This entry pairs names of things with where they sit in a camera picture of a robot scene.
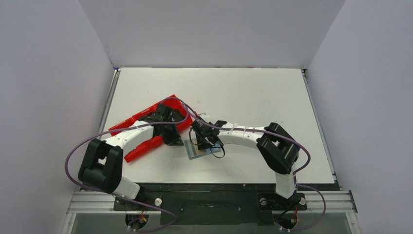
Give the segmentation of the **green leather card holder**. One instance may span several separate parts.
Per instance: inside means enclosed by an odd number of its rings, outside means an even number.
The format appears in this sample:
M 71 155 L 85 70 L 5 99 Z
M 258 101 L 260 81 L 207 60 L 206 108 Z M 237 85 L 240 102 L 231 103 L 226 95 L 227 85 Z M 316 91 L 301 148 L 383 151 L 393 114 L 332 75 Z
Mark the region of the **green leather card holder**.
M 212 155 L 212 154 L 218 154 L 219 152 L 222 152 L 221 147 L 219 147 L 218 145 L 215 145 L 211 149 L 198 150 L 197 146 L 192 144 L 190 140 L 188 139 L 184 141 L 184 144 L 185 144 L 188 158 L 190 160 L 201 158 L 201 157 Z

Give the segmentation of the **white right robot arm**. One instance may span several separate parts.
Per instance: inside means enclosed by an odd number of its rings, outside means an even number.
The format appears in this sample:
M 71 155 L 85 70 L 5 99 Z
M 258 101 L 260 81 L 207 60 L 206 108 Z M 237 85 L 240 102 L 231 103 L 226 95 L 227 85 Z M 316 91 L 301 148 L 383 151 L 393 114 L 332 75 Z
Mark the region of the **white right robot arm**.
M 249 127 L 232 124 L 223 120 L 203 124 L 195 121 L 191 125 L 195 132 L 198 149 L 207 149 L 215 145 L 235 144 L 257 149 L 268 167 L 275 172 L 275 203 L 287 208 L 294 202 L 296 192 L 296 161 L 299 148 L 286 140 L 292 137 L 277 123 L 266 127 Z

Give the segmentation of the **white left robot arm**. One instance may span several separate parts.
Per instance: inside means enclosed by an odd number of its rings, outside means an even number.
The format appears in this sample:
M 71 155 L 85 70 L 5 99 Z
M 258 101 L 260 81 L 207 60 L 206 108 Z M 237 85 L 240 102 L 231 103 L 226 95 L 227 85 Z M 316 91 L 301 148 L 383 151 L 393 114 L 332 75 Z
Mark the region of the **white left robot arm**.
M 159 104 L 154 112 L 135 121 L 131 129 L 105 140 L 91 140 L 78 179 L 102 192 L 123 196 L 132 209 L 141 209 L 145 205 L 142 187 L 122 176 L 124 156 L 155 137 L 161 137 L 165 145 L 182 146 L 177 125 L 187 118 L 177 109 Z

